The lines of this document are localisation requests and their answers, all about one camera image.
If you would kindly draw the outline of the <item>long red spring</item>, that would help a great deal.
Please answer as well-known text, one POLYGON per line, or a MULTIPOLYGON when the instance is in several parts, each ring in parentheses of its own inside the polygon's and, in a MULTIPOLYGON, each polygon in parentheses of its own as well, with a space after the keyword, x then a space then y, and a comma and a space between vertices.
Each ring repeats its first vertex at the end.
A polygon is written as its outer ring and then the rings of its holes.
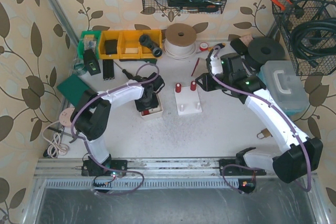
POLYGON ((142 112, 143 115, 149 115, 150 114, 150 111, 149 110, 145 110, 142 112))

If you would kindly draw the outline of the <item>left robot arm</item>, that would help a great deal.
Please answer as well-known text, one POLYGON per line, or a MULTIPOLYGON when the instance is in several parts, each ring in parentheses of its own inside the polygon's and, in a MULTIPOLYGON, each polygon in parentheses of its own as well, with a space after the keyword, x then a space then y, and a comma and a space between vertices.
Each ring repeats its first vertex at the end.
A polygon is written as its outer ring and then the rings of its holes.
POLYGON ((130 101, 135 102, 138 112, 148 112, 159 106, 158 93, 165 86, 158 73, 149 77, 122 72, 129 81, 110 91, 86 90, 71 115, 71 129, 77 130, 94 162, 104 164, 110 157, 103 134, 107 128, 110 111, 130 101))

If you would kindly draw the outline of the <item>beige work glove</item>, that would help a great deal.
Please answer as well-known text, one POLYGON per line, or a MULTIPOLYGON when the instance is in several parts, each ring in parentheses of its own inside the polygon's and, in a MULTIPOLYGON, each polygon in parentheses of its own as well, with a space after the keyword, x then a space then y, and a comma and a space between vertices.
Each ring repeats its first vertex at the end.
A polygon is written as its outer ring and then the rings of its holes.
POLYGON ((200 58, 198 58, 197 61, 196 61, 196 63, 195 63, 195 66, 193 68, 191 77, 196 76, 196 72, 197 72, 197 68, 198 68, 199 62, 200 62, 200 58))

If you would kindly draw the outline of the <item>medium red spring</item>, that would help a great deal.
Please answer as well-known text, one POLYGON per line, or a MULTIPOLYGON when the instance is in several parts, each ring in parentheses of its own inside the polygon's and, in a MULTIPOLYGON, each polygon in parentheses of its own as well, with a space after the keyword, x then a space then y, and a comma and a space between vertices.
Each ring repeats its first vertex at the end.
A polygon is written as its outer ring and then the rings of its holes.
POLYGON ((195 81, 192 81, 191 84, 190 84, 190 90, 191 91, 195 91, 196 90, 196 87, 197 87, 197 84, 195 81))

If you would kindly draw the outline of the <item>cream plastic tray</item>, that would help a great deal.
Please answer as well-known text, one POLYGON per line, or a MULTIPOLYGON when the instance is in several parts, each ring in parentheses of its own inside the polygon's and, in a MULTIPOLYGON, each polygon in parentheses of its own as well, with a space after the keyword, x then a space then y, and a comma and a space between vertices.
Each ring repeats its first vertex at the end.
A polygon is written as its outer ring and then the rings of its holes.
POLYGON ((154 120, 154 119, 158 119, 158 118, 162 117, 163 107, 162 107, 159 95, 157 95, 157 100, 158 100, 159 105, 157 106, 157 108, 149 109, 149 111, 150 111, 149 115, 143 115, 142 112, 141 112, 141 118, 144 121, 154 120))

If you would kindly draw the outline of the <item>short red spring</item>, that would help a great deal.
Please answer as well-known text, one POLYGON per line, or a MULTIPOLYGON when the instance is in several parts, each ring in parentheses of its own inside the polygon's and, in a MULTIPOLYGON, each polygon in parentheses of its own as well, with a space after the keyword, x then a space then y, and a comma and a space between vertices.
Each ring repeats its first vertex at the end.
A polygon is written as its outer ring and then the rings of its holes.
POLYGON ((176 92, 176 93, 180 93, 181 90, 182 90, 182 85, 181 85, 180 83, 177 83, 177 84, 175 85, 175 92, 176 92))

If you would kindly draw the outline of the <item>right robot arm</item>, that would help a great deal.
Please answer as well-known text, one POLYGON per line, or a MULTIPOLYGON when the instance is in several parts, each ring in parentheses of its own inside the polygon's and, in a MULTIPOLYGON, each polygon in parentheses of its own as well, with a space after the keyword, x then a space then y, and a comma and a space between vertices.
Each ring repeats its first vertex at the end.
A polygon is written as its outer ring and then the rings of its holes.
POLYGON ((241 56, 224 57, 216 45, 205 59, 207 72, 196 83, 207 92, 229 91, 233 98, 253 111, 275 139, 280 155, 257 151, 254 147, 243 151, 245 169, 268 170, 284 183, 291 183, 302 176, 311 182, 312 172, 319 166, 323 143, 310 138, 285 114, 271 96, 266 85, 257 77, 247 74, 241 56))

